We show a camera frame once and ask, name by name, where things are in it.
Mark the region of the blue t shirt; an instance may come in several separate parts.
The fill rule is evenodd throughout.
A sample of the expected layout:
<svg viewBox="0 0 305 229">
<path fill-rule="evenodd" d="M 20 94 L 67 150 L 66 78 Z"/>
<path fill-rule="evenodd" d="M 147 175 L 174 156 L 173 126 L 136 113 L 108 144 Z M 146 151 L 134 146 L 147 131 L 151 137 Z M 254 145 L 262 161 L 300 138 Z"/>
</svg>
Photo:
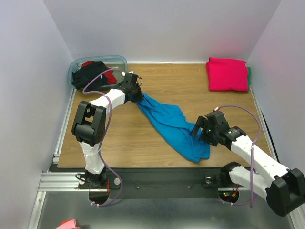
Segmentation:
<svg viewBox="0 0 305 229">
<path fill-rule="evenodd" d="M 191 135 L 195 124 L 186 121 L 180 107 L 162 104 L 146 93 L 137 105 L 166 143 L 185 159 L 198 164 L 210 158 L 210 145 L 199 133 Z"/>
</svg>

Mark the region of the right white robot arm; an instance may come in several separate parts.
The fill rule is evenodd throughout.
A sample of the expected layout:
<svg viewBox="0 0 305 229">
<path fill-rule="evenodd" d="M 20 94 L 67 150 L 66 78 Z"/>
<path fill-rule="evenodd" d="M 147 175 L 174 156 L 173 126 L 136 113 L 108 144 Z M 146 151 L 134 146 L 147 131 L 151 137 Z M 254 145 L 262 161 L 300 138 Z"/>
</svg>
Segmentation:
<svg viewBox="0 0 305 229">
<path fill-rule="evenodd" d="M 230 127 L 223 112 L 214 110 L 198 117 L 191 135 L 199 135 L 211 146 L 224 145 L 249 163 L 250 169 L 237 162 L 223 166 L 219 175 L 222 185 L 237 184 L 247 188 L 263 198 L 281 217 L 304 204 L 304 174 L 271 158 L 241 128 Z"/>
</svg>

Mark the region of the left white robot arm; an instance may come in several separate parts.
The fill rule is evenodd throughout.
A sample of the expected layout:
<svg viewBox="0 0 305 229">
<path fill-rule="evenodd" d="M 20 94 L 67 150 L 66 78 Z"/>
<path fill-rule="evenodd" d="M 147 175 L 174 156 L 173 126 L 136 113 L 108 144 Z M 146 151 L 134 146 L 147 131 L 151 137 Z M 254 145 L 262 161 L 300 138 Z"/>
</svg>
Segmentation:
<svg viewBox="0 0 305 229">
<path fill-rule="evenodd" d="M 85 173 L 78 175 L 81 184 L 89 184 L 96 188 L 102 188 L 106 184 L 106 166 L 101 160 L 101 143 L 105 137 L 112 117 L 112 110 L 128 101 L 133 103 L 143 99 L 140 77 L 133 72 L 122 72 L 123 81 L 110 89 L 108 93 L 100 93 L 101 97 L 93 101 L 82 101 L 79 103 L 72 125 L 72 134 L 79 142 L 84 159 Z"/>
</svg>

